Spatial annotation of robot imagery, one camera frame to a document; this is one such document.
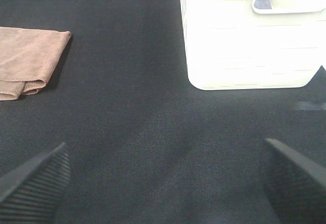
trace microfiber cloth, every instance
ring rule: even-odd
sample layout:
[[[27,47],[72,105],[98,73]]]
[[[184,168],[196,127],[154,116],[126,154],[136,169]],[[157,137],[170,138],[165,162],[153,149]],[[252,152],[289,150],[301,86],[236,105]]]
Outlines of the microfiber cloth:
[[[0,27],[0,100],[45,87],[70,37],[70,32]]]

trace black ribbed plastic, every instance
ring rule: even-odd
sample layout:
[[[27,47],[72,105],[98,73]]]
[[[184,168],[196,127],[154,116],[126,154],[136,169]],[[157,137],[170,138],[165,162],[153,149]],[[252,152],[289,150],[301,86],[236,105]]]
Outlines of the black ribbed plastic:
[[[49,147],[0,178],[0,223],[53,223],[69,181],[65,144]]]
[[[284,224],[326,223],[326,169],[280,141],[267,139],[264,190]]]

